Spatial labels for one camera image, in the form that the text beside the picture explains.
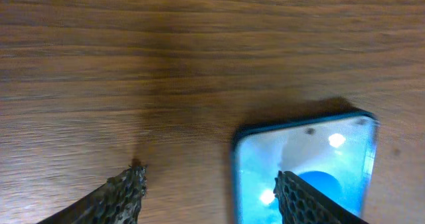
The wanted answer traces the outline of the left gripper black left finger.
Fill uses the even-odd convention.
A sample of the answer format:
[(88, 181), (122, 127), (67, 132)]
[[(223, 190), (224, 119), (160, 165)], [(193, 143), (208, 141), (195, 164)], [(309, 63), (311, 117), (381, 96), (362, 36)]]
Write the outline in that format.
[(145, 166), (130, 166), (39, 224), (137, 224), (147, 193), (145, 175)]

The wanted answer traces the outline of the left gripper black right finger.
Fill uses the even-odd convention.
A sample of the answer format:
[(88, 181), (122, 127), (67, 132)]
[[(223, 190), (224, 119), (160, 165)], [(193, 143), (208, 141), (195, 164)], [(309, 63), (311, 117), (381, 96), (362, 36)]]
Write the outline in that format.
[(275, 182), (283, 224), (368, 224), (291, 171), (279, 171)]

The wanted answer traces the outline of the blue screen smartphone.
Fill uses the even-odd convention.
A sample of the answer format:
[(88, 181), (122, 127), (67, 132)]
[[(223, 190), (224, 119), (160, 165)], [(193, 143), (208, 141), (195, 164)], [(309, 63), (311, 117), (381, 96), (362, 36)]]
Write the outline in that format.
[(273, 192), (279, 171), (363, 219), (378, 127), (373, 114), (354, 108), (237, 129), (230, 158), (235, 223), (282, 223)]

